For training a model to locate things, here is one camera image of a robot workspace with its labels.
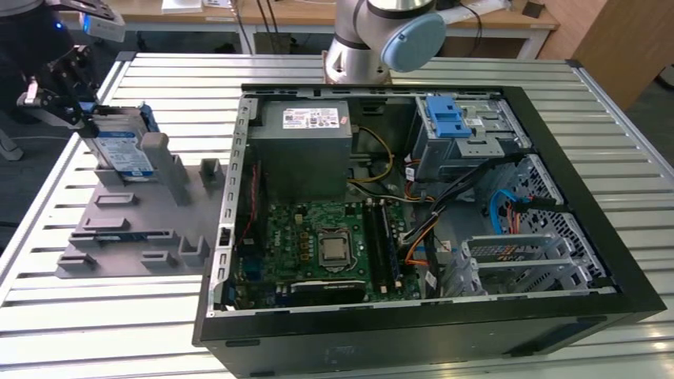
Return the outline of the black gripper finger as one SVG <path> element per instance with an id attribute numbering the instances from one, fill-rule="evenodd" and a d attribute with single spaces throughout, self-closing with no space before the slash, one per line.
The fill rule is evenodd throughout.
<path id="1" fill-rule="evenodd" d="M 71 51 L 54 61 L 51 66 L 50 90 L 59 101 L 79 112 L 93 113 L 99 103 L 98 90 L 101 77 L 94 61 L 93 48 L 77 45 Z"/>
<path id="2" fill-rule="evenodd" d="M 99 104 L 95 94 L 59 95 L 31 81 L 27 91 L 18 98 L 18 107 L 51 126 L 66 127 L 81 137 L 97 137 L 99 128 L 93 113 Z"/>

